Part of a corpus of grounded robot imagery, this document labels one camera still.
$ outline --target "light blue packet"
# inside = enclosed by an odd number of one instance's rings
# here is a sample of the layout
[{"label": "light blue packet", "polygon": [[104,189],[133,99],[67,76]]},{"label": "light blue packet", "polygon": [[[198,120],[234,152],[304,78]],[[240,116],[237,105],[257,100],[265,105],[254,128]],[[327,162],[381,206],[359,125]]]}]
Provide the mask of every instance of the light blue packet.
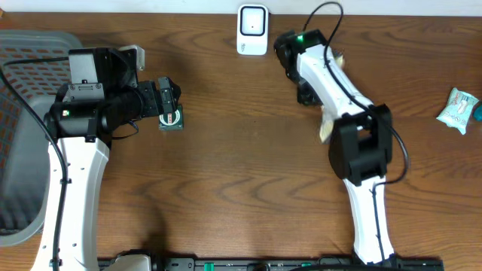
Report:
[{"label": "light blue packet", "polygon": [[478,102],[477,98],[454,87],[450,93],[447,106],[438,115],[437,120],[445,123],[448,127],[457,128],[465,135],[468,119],[474,105]]}]

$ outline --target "white wall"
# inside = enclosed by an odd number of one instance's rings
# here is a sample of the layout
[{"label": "white wall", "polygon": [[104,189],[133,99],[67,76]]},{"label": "white wall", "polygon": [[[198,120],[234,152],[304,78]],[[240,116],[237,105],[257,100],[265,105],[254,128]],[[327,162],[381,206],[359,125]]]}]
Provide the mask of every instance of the white wall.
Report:
[{"label": "white wall", "polygon": [[[4,11],[235,14],[261,3],[272,14],[308,14],[325,0],[0,0]],[[482,16],[482,0],[339,0],[346,14]],[[336,13],[329,8],[320,14]]]}]

